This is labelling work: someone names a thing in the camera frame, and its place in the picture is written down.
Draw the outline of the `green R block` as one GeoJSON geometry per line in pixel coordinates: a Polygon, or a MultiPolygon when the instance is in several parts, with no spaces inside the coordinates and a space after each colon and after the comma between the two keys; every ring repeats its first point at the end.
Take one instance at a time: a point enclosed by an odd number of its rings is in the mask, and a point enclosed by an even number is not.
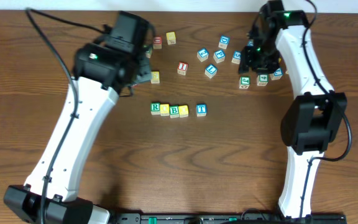
{"type": "Polygon", "coordinates": [[[160,103],[151,103],[150,112],[152,115],[160,115],[160,103]]]}

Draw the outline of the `yellow O block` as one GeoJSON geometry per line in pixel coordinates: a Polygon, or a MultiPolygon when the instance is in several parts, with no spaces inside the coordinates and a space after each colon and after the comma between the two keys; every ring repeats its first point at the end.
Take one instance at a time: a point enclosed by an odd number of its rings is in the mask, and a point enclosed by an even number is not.
{"type": "Polygon", "coordinates": [[[188,106],[187,105],[181,105],[178,107],[179,110],[179,115],[181,118],[185,118],[188,117],[189,115],[189,110],[188,110],[188,106]]]}
{"type": "Polygon", "coordinates": [[[160,115],[169,116],[170,115],[170,105],[169,104],[160,104],[160,115]]]}

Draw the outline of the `green B block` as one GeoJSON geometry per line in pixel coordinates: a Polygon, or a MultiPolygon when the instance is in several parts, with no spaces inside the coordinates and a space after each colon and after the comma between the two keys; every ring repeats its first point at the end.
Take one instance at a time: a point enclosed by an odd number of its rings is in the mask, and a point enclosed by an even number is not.
{"type": "Polygon", "coordinates": [[[173,105],[169,107],[170,117],[171,118],[179,118],[179,107],[177,105],[173,105]]]}

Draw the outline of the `blue T block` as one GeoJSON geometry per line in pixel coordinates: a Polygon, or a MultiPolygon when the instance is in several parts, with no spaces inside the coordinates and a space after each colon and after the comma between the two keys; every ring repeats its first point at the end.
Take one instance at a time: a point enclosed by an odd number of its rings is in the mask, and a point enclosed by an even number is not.
{"type": "Polygon", "coordinates": [[[197,116],[206,116],[207,107],[205,104],[197,104],[196,105],[196,115],[197,116]]]}

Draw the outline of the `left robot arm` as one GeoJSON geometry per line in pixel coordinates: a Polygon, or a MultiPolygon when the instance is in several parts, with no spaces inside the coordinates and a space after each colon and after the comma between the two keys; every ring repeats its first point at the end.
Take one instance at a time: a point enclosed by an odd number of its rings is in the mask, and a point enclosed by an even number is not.
{"type": "Polygon", "coordinates": [[[75,55],[73,78],[47,147],[23,185],[10,185],[5,205],[26,223],[108,223],[111,212],[79,198],[83,169],[123,88],[149,81],[144,50],[134,54],[87,44],[75,55]]]}

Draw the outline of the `blue l block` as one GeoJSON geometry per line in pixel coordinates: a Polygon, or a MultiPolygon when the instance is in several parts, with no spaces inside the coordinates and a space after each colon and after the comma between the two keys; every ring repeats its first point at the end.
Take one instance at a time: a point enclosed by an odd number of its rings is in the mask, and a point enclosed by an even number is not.
{"type": "Polygon", "coordinates": [[[213,64],[209,64],[204,71],[204,74],[208,77],[208,78],[213,78],[215,76],[215,74],[217,73],[217,68],[213,65],[213,64]]]}
{"type": "Polygon", "coordinates": [[[282,69],[278,68],[276,71],[274,71],[273,73],[270,74],[270,79],[271,80],[279,80],[281,79],[283,75],[282,69]]]}

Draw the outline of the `blue 5 block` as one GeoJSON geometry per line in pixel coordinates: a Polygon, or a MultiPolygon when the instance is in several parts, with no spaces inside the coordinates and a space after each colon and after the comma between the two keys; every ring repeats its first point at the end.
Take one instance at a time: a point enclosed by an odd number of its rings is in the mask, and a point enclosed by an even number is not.
{"type": "Polygon", "coordinates": [[[240,62],[241,62],[241,52],[240,51],[235,51],[233,53],[231,62],[234,64],[238,64],[238,65],[240,64],[240,62]]]}

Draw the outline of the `green J block lower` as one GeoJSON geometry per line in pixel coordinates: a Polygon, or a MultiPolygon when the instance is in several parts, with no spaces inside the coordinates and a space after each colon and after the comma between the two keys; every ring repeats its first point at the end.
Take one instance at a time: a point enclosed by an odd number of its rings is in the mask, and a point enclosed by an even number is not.
{"type": "Polygon", "coordinates": [[[248,89],[249,86],[250,86],[250,77],[241,76],[239,78],[239,89],[248,89]]]}

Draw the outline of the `red U block left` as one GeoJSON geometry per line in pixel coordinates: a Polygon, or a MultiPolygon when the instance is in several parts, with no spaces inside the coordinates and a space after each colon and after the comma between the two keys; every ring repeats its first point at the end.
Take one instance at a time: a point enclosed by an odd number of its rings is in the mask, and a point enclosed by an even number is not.
{"type": "Polygon", "coordinates": [[[161,36],[154,37],[153,39],[153,48],[161,49],[162,48],[162,38],[161,36]]]}

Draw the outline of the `red I block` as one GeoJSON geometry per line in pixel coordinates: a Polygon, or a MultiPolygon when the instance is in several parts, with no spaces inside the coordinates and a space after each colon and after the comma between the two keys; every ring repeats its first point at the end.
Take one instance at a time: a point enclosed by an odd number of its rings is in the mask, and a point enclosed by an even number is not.
{"type": "Polygon", "coordinates": [[[186,75],[187,70],[188,70],[188,64],[185,62],[179,62],[177,67],[177,73],[179,75],[186,75]]]}

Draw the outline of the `blue D block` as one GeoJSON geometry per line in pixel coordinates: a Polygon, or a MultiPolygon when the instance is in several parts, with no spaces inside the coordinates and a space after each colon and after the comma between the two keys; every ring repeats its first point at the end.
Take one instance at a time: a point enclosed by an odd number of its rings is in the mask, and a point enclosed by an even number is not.
{"type": "Polygon", "coordinates": [[[229,37],[227,37],[225,35],[222,35],[220,37],[218,47],[221,48],[221,49],[227,49],[227,47],[229,45],[229,41],[230,41],[229,37]]]}

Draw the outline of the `blue P block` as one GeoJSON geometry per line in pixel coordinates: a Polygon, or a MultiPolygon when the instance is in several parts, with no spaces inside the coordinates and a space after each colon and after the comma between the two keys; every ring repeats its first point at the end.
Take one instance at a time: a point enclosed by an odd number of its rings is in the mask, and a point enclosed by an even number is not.
{"type": "Polygon", "coordinates": [[[214,52],[213,58],[216,63],[221,63],[225,60],[226,54],[224,53],[223,50],[218,50],[214,52]]]}

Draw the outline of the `yellow block top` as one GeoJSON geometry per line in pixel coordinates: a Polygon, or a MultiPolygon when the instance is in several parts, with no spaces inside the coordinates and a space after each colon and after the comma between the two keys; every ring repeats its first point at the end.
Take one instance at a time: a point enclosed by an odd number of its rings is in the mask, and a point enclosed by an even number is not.
{"type": "Polygon", "coordinates": [[[176,38],[175,32],[167,32],[166,37],[167,37],[167,44],[168,45],[176,44],[177,38],[176,38]]]}

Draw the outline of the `blue L block centre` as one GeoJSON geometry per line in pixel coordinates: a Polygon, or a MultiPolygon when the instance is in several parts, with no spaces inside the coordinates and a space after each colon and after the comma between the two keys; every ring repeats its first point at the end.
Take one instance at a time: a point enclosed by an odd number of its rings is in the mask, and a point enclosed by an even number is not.
{"type": "Polygon", "coordinates": [[[208,78],[213,78],[215,76],[215,74],[217,73],[217,68],[213,65],[213,64],[209,64],[204,71],[204,74],[208,77],[208,78]]]}

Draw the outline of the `blue 2 block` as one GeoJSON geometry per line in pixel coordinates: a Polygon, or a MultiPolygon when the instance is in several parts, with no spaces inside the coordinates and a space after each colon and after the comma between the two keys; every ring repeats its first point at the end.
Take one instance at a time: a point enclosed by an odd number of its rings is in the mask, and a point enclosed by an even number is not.
{"type": "Polygon", "coordinates": [[[199,51],[197,51],[197,58],[200,62],[204,62],[209,57],[209,52],[206,48],[202,48],[199,51]]]}

